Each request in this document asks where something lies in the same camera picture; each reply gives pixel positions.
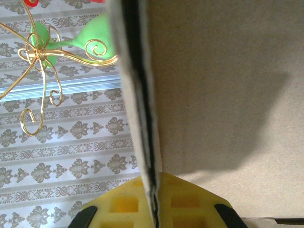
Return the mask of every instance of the red object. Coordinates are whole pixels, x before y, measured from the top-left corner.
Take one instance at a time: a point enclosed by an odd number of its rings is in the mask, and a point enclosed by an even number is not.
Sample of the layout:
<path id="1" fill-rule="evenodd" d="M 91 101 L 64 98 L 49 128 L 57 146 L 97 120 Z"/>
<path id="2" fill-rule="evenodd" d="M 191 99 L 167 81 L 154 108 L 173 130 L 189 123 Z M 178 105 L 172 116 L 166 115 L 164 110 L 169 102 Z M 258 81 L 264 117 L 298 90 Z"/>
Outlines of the red object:
<path id="1" fill-rule="evenodd" d="M 24 0 L 25 4 L 30 7 L 35 7 L 38 5 L 39 0 L 34 0 L 35 2 L 31 2 L 31 0 Z"/>
<path id="2" fill-rule="evenodd" d="M 105 2 L 105 0 L 90 0 L 90 1 L 98 2 L 98 3 L 104 3 Z"/>

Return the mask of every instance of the gold wire ornament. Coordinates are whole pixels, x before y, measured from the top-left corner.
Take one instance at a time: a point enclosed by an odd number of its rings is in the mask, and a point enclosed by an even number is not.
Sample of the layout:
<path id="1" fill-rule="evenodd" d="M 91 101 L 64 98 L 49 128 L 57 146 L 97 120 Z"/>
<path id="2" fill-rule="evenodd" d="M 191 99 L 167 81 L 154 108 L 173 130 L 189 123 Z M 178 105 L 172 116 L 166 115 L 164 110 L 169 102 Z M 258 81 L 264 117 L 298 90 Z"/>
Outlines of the gold wire ornament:
<path id="1" fill-rule="evenodd" d="M 25 115 L 26 113 L 29 114 L 31 121 L 33 123 L 35 123 L 37 121 L 37 118 L 35 117 L 35 114 L 32 110 L 26 108 L 21 112 L 21 116 L 20 116 L 20 124 L 21 124 L 21 128 L 23 130 L 23 132 L 28 135 L 28 136 L 34 136 L 37 135 L 40 131 L 40 129 L 42 128 L 43 125 L 43 115 L 44 115 L 44 103 L 45 103 L 45 99 L 46 99 L 46 90 L 47 90 L 47 79 L 46 79 L 46 68 L 47 66 L 50 66 L 50 68 L 53 69 L 54 73 L 55 73 L 55 78 L 58 84 L 58 88 L 59 90 L 51 90 L 50 94 L 49 94 L 49 99 L 51 101 L 51 104 L 58 107 L 60 106 L 60 104 L 63 101 L 63 93 L 62 93 L 62 87 L 58 78 L 58 74 L 57 71 L 54 67 L 54 65 L 51 63 L 51 61 L 49 61 L 48 57 L 49 56 L 62 56 L 62 57 L 66 57 L 69 59 L 72 59 L 74 61 L 77 61 L 81 64 L 86 64 L 86 65 L 90 65 L 90 66 L 94 66 L 94 67 L 102 67 L 102 66 L 109 66 L 112 65 L 114 63 L 117 62 L 117 56 L 112 57 L 111 59 L 108 60 L 103 60 L 103 59 L 96 59 L 93 58 L 92 55 L 89 54 L 88 52 L 88 45 L 91 42 L 98 42 L 99 44 L 104 46 L 104 52 L 101 54 L 96 53 L 96 48 L 98 47 L 98 45 L 95 45 L 92 48 L 92 52 L 94 53 L 94 55 L 98 56 L 98 57 L 102 57 L 106 52 L 107 52 L 107 46 L 104 42 L 102 42 L 101 40 L 98 39 L 91 39 L 89 41 L 86 42 L 85 44 L 85 53 L 86 55 L 90 58 L 90 59 L 86 59 L 80 56 L 76 56 L 70 52 L 64 51 L 62 50 L 62 48 L 60 47 L 60 49 L 53 49 L 53 50 L 49 50 L 46 49 L 47 45 L 50 43 L 51 40 L 51 29 L 53 29 L 57 35 L 57 38 L 53 39 L 53 41 L 61 41 L 61 37 L 59 35 L 59 32 L 56 30 L 55 27 L 53 26 L 48 26 L 48 38 L 46 40 L 46 42 L 43 41 L 43 39 L 38 35 L 37 33 L 37 28 L 36 25 L 34 23 L 34 19 L 27 7 L 27 5 L 25 4 L 24 0 L 21 0 L 22 5 L 24 6 L 29 20 L 31 22 L 32 28 L 33 28 L 33 32 L 30 33 L 28 35 L 27 38 L 24 38 L 23 36 L 21 36 L 19 33 L 17 33 L 16 31 L 12 30 L 10 27 L 6 26 L 5 24 L 0 22 L 0 26 L 3 27 L 4 29 L 6 29 L 7 31 L 9 31 L 10 33 L 14 34 L 15 36 L 17 36 L 18 38 L 20 38 L 21 40 L 23 40 L 25 42 L 25 47 L 24 48 L 20 48 L 18 50 L 18 55 L 21 59 L 28 61 L 29 62 L 29 67 L 26 69 L 26 71 L 9 87 L 7 88 L 1 95 L 0 95 L 0 100 L 2 98 L 4 98 L 16 85 L 19 84 L 19 82 L 30 72 L 31 69 L 35 69 L 36 71 L 41 72 L 42 74 L 42 79 L 43 79 L 43 94 L 42 94 L 42 102 L 41 102 L 41 109 L 40 109 L 40 117 L 39 117 L 39 125 L 38 128 L 35 132 L 31 133 L 27 130 L 26 126 L 25 126 Z M 30 38 L 32 38 L 32 36 L 34 36 L 34 40 L 36 42 L 36 47 L 30 42 Z M 39 62 L 39 68 L 37 68 L 35 66 L 35 64 Z M 55 99 L 53 97 L 53 94 L 59 94 L 59 102 L 56 104 L 55 103 Z"/>

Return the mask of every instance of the damask pattern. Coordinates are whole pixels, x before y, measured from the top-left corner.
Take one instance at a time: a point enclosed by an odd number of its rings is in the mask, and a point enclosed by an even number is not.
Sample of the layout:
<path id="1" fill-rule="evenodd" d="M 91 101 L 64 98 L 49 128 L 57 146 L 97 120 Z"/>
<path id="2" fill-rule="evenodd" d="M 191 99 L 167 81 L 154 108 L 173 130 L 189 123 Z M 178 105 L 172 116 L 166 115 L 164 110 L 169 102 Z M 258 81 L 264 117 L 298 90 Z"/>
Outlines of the damask pattern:
<path id="1" fill-rule="evenodd" d="M 121 89 L 46 102 L 41 132 L 28 137 L 20 112 L 40 105 L 0 103 L 0 228 L 67 227 L 82 205 L 139 175 Z"/>

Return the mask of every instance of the green plastic object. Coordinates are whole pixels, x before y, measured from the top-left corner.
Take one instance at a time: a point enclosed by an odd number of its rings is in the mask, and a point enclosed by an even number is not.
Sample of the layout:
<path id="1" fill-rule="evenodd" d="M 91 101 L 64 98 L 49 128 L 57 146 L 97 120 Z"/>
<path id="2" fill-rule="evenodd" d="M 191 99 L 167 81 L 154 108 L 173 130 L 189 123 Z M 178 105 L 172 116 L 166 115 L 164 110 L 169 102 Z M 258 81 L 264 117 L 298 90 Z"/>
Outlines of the green plastic object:
<path id="1" fill-rule="evenodd" d="M 44 43 L 48 40 L 49 32 L 48 29 L 41 24 L 40 22 L 35 22 L 38 35 L 43 40 L 39 40 L 39 44 L 44 46 Z M 112 37 L 110 32 L 109 18 L 106 14 L 101 14 L 91 21 L 89 21 L 86 26 L 79 32 L 79 34 L 71 40 L 62 40 L 54 42 L 52 39 L 49 41 L 49 44 L 46 46 L 46 49 L 53 50 L 56 48 L 64 46 L 77 46 L 81 49 L 85 49 L 85 45 L 89 40 L 98 39 L 107 46 L 107 52 L 100 56 L 101 59 L 111 59 L 115 56 L 114 45 L 112 43 Z M 31 41 L 34 46 L 36 46 L 36 40 L 34 36 L 31 36 Z M 87 51 L 92 56 L 98 57 L 93 52 L 95 48 L 95 53 L 102 54 L 105 51 L 105 47 L 98 41 L 92 41 L 87 45 Z M 49 56 L 48 60 L 54 65 L 56 63 L 56 56 Z"/>

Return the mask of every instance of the brown cardboard surface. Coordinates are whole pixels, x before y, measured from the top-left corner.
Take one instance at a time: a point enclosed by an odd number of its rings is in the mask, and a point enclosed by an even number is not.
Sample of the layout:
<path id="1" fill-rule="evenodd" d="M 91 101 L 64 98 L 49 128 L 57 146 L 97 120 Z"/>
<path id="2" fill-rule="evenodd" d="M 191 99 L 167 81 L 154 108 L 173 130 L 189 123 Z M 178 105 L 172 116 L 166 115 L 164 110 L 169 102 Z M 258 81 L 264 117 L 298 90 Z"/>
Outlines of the brown cardboard surface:
<path id="1" fill-rule="evenodd" d="M 269 218 L 245 218 L 248 228 L 303 228 L 303 225 L 279 225 L 274 219 Z"/>
<path id="2" fill-rule="evenodd" d="M 242 217 L 304 217 L 304 7 L 151 0 L 163 171 Z"/>

